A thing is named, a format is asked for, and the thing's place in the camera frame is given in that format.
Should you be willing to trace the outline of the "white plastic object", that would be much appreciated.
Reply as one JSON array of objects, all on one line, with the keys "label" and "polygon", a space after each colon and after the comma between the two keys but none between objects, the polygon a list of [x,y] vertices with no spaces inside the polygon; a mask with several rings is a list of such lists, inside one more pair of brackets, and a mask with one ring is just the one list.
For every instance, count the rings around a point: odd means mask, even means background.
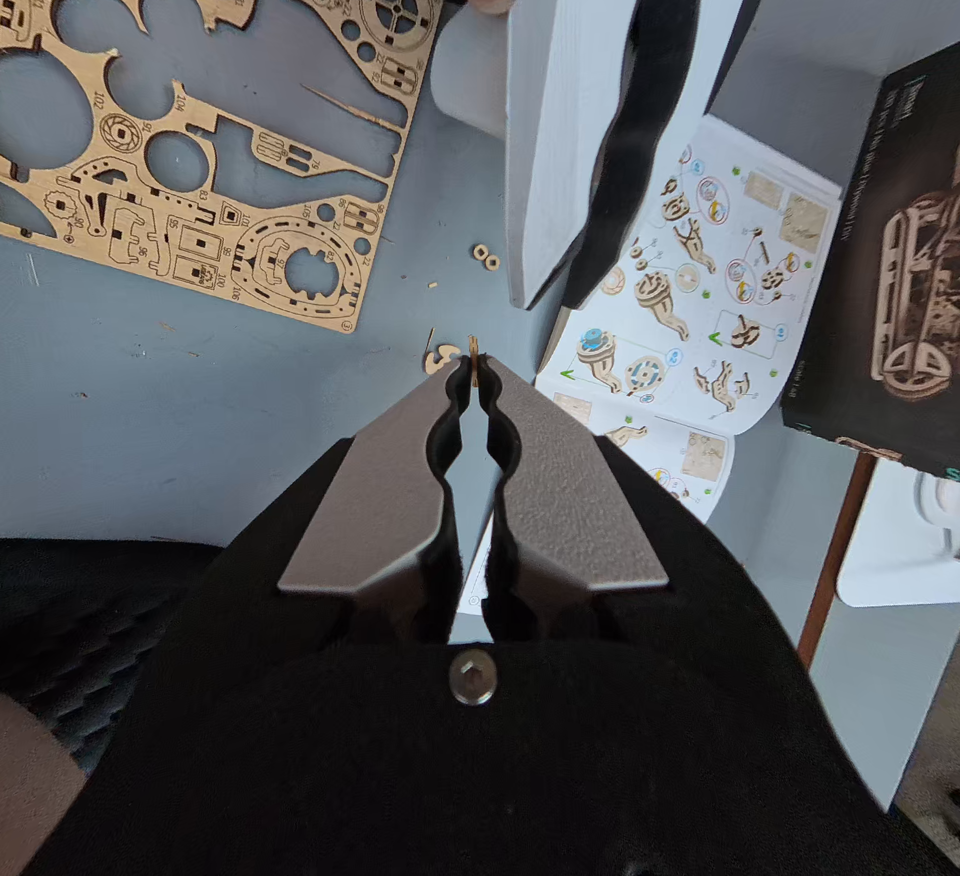
[{"label": "white plastic object", "polygon": [[938,477],[878,462],[836,591],[854,608],[957,604],[958,471]]}]

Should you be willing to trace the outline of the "black model kit box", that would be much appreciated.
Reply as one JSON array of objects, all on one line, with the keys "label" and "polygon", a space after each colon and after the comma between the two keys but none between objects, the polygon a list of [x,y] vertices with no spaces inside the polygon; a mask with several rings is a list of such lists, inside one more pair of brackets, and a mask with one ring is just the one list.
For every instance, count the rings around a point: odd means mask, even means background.
[{"label": "black model kit box", "polygon": [[957,481],[958,379],[954,43],[881,83],[782,420]]}]

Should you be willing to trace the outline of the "white instruction booklet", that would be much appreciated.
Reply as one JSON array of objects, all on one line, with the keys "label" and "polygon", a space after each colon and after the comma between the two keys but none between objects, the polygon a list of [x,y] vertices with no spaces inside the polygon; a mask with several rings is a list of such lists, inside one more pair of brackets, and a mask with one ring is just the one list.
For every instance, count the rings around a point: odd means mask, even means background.
[{"label": "white instruction booklet", "polygon": [[597,290],[561,311],[535,389],[707,522],[735,437],[796,362],[841,206],[839,186],[705,115]]}]

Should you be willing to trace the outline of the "person's brown trousers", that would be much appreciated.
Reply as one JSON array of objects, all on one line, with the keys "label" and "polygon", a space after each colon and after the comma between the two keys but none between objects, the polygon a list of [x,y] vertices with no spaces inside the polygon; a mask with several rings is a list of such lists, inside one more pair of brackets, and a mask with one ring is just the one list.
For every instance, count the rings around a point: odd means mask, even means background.
[{"label": "person's brown trousers", "polygon": [[1,695],[1,873],[20,874],[87,777],[25,707]]}]

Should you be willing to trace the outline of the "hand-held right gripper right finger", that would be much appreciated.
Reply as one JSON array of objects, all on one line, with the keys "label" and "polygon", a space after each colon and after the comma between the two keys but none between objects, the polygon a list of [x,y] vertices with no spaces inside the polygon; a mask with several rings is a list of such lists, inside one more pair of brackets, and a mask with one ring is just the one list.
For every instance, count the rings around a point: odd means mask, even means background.
[{"label": "hand-held right gripper right finger", "polygon": [[478,358],[497,464],[483,617],[496,642],[548,639],[611,595],[669,585],[590,430],[488,354]]}]

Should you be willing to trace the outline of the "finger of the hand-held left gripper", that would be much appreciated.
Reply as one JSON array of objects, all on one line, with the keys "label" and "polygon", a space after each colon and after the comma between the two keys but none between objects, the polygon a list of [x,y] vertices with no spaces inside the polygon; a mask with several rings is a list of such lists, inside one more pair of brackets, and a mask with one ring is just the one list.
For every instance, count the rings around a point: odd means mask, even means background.
[{"label": "finger of the hand-held left gripper", "polygon": [[619,100],[597,153],[589,208],[573,243],[573,307],[612,269],[656,199],[655,177],[692,141],[761,0],[637,0]]},{"label": "finger of the hand-held left gripper", "polygon": [[638,0],[514,0],[508,23],[506,248],[530,309],[574,252],[618,105]]}]

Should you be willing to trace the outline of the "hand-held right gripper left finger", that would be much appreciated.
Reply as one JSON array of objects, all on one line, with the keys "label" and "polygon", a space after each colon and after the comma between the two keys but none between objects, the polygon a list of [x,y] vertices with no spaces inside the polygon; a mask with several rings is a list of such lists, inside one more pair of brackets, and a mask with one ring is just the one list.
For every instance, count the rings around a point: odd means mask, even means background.
[{"label": "hand-held right gripper left finger", "polygon": [[358,431],[278,579],[335,600],[356,634],[447,642],[464,580],[447,474],[473,365],[460,357]]}]

